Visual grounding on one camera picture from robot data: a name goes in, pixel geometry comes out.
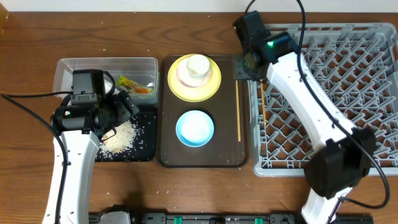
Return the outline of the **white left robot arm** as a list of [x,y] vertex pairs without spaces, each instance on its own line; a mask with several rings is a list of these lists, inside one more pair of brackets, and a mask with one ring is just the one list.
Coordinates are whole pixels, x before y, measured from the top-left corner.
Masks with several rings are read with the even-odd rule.
[[103,136],[139,112],[129,93],[68,95],[51,117],[54,167],[44,223],[88,223],[93,167]]

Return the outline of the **cream cup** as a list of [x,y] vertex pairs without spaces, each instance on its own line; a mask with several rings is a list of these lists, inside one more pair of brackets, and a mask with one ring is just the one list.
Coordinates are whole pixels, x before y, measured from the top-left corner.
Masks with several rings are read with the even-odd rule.
[[210,70],[210,61],[204,55],[195,54],[188,58],[186,68],[192,78],[202,79]]

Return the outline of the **yellow plate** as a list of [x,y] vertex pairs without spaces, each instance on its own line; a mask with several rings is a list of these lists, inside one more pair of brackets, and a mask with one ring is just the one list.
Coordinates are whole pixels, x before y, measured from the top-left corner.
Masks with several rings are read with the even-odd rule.
[[188,54],[181,56],[178,58],[169,68],[169,72],[167,75],[167,81],[171,91],[180,99],[189,101],[189,102],[199,102],[204,101],[211,98],[218,90],[221,84],[221,71],[217,66],[216,62],[211,58],[207,57],[210,61],[210,69],[211,69],[211,77],[208,82],[198,88],[189,88],[183,86],[178,80],[176,76],[176,69],[178,64],[186,58],[191,57],[195,54]]

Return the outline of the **light blue bowl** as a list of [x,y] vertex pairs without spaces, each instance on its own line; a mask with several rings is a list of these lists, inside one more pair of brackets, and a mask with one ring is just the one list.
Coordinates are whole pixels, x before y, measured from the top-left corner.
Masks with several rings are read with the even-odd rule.
[[179,117],[175,132],[182,144],[188,147],[202,147],[213,137],[215,125],[207,113],[191,110]]

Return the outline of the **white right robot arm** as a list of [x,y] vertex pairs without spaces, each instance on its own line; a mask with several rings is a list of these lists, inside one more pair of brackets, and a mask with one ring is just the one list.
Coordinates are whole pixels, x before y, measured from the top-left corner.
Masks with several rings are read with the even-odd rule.
[[330,223],[346,195],[369,174],[376,137],[359,129],[329,99],[287,32],[237,33],[243,70],[274,85],[303,124],[314,153],[304,168],[311,186],[301,215],[306,223]]

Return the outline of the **pink bowl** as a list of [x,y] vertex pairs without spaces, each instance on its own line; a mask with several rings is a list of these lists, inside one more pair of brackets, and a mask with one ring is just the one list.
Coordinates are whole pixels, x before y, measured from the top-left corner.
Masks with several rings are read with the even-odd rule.
[[198,88],[205,85],[211,77],[211,69],[202,75],[194,75],[188,71],[188,59],[183,59],[177,66],[176,76],[177,80],[186,87]]

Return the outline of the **pile of rice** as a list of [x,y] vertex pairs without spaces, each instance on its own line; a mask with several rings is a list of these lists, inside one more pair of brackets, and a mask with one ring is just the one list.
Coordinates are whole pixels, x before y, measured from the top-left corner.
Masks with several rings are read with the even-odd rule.
[[109,161],[132,161],[138,158],[138,152],[143,149],[144,128],[138,124],[126,121],[116,127],[116,133],[110,130],[103,136],[96,160],[99,162]]

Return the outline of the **wooden chopstick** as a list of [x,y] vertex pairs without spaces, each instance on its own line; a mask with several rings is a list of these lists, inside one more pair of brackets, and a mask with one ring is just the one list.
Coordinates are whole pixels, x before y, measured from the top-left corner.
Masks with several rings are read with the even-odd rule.
[[264,80],[260,80],[260,87],[261,87],[261,101],[262,101],[262,115],[263,115],[263,123],[264,123],[264,129],[266,128],[267,125],[267,119],[266,119],[266,101],[265,101],[265,96],[264,96]]
[[241,123],[240,123],[240,105],[239,105],[239,84],[238,81],[235,80],[236,86],[236,116],[237,116],[237,134],[238,134],[238,142],[241,142]]

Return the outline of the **yellow snack wrapper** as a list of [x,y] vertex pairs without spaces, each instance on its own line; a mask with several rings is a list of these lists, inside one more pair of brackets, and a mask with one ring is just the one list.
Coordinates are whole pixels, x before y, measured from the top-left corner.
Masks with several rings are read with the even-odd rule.
[[149,94],[154,91],[153,86],[141,85],[138,82],[130,80],[122,75],[118,76],[118,79],[116,81],[116,86],[130,93],[137,93],[137,94]]

